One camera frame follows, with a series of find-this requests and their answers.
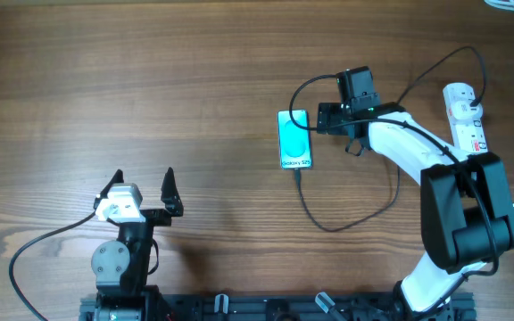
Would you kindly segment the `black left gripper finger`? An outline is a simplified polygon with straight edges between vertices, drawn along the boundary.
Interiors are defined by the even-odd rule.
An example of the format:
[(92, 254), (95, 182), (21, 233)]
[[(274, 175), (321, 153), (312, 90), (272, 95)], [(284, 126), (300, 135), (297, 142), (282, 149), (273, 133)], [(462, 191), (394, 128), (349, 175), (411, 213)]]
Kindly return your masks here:
[(164, 203), (165, 210), (172, 217), (182, 217), (184, 206), (178, 193), (174, 170), (169, 167), (164, 175), (161, 186), (161, 201)]
[(121, 184), (123, 182), (124, 182), (123, 171), (121, 169), (117, 169), (116, 172), (114, 173), (114, 175), (112, 176), (111, 180), (106, 184), (106, 186), (103, 188), (103, 190), (96, 195), (93, 209), (96, 210), (98, 208), (101, 200), (107, 198), (107, 194), (114, 184)]

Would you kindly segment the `cyan screen smartphone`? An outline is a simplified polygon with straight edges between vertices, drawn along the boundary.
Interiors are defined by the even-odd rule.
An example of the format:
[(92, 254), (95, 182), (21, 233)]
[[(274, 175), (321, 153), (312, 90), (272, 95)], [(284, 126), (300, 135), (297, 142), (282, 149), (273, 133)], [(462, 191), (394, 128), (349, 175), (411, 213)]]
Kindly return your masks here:
[(278, 112), (278, 141), (282, 169), (303, 169), (312, 166), (310, 134), (295, 125), (290, 118), (289, 110)]

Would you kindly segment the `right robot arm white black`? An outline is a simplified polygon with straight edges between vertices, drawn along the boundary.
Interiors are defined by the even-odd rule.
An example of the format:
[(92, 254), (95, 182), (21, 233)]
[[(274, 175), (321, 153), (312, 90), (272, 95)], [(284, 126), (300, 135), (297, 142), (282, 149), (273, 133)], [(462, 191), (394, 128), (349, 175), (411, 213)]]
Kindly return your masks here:
[(394, 290), (392, 317), (434, 316), (471, 276), (492, 276), (514, 249), (514, 208), (502, 160), (446, 143), (399, 103), (382, 103), (369, 67), (336, 73), (340, 103), (319, 105), (316, 130), (348, 136), (394, 162), (420, 187), (424, 255)]

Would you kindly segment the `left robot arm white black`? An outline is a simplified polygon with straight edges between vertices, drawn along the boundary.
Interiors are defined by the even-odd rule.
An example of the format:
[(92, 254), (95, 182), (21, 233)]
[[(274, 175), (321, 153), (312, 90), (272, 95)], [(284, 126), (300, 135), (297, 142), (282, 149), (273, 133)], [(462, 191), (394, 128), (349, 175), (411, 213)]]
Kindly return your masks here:
[(126, 183), (119, 169), (95, 197), (98, 219), (119, 228), (114, 241), (99, 245), (91, 258), (97, 294), (82, 302), (80, 320), (171, 320), (172, 309), (156, 285), (147, 277), (159, 267), (150, 267), (151, 250), (158, 250), (153, 238), (157, 226), (170, 226), (181, 217), (184, 206), (169, 168), (161, 186), (161, 209), (143, 209), (143, 196), (134, 183)]

